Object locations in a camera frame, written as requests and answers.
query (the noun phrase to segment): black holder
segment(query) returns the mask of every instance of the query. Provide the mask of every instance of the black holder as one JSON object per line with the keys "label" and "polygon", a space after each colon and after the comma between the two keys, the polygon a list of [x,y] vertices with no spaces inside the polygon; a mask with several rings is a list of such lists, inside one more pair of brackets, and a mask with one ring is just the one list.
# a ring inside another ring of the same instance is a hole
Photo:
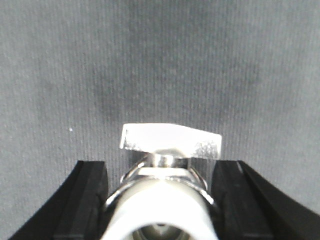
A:
{"label": "black holder", "polygon": [[[320,216],[243,161],[216,161],[211,193],[221,209],[212,219],[221,240],[320,240]],[[98,240],[114,210],[105,211],[107,197],[105,162],[78,161],[10,240]]]}

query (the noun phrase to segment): white cylinder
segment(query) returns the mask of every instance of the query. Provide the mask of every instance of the white cylinder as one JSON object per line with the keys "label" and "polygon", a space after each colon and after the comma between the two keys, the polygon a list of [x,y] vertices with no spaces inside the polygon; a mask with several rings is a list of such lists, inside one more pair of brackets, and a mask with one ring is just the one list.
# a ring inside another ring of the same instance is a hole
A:
{"label": "white cylinder", "polygon": [[157,224],[182,230],[187,240],[218,240],[200,194],[183,183],[157,179],[136,183],[121,196],[101,239],[135,240],[133,232]]}

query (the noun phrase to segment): gray textured surface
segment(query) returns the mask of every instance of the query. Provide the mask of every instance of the gray textured surface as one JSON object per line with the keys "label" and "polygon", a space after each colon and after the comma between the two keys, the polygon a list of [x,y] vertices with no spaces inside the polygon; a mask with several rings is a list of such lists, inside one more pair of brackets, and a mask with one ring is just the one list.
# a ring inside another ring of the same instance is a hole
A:
{"label": "gray textured surface", "polygon": [[76,160],[105,160],[114,189],[129,167],[118,147],[130,122],[219,133],[224,159],[320,213],[319,1],[0,7],[0,239]]}

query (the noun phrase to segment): shiny metal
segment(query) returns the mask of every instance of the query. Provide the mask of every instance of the shiny metal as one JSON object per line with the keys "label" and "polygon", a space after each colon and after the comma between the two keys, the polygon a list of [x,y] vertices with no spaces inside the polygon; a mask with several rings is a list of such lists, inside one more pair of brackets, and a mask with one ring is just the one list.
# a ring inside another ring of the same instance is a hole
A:
{"label": "shiny metal", "polygon": [[214,205],[214,199],[207,193],[207,183],[200,174],[192,167],[174,168],[174,167],[154,167],[150,162],[152,157],[144,157],[136,163],[132,169],[121,178],[121,186],[106,200],[107,208],[114,203],[127,189],[136,183],[149,179],[168,180],[183,183],[197,191],[210,205]]}
{"label": "shiny metal", "polygon": [[187,240],[189,235],[167,224],[152,224],[132,233],[134,240]]}
{"label": "shiny metal", "polygon": [[218,160],[219,134],[170,123],[128,123],[123,125],[120,148],[181,158]]}
{"label": "shiny metal", "polygon": [[190,166],[190,158],[176,157],[172,155],[148,154],[150,167],[154,168],[180,168],[188,169]]}

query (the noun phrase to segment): lock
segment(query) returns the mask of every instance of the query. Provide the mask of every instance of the lock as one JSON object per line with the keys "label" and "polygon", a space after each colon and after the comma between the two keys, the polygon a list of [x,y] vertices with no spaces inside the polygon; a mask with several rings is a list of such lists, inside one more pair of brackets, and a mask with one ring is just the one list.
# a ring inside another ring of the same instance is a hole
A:
{"label": "lock", "polygon": [[220,158],[219,134],[169,123],[123,126],[120,148],[142,152],[107,199],[115,205],[102,240],[217,240],[219,208],[191,159]]}

